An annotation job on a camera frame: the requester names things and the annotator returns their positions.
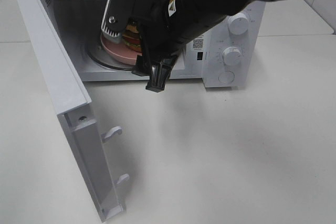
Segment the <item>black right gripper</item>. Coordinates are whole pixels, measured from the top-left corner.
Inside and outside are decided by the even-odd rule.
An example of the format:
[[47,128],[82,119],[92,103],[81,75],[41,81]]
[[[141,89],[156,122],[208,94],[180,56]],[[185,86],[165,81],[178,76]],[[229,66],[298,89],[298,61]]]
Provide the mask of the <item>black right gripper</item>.
[[134,37],[128,39],[128,47],[137,52],[132,74],[149,76],[145,88],[162,92],[177,54],[188,41],[182,31],[186,26],[186,7],[183,0],[129,0],[128,4],[128,30]]

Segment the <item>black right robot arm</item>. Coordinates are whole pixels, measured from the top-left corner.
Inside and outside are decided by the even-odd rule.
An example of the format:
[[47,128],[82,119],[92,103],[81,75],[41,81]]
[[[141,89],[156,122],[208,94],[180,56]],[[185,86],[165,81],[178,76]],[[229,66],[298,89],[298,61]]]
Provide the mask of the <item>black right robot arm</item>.
[[182,47],[253,1],[280,0],[133,0],[142,48],[133,72],[149,77],[148,90],[163,91]]

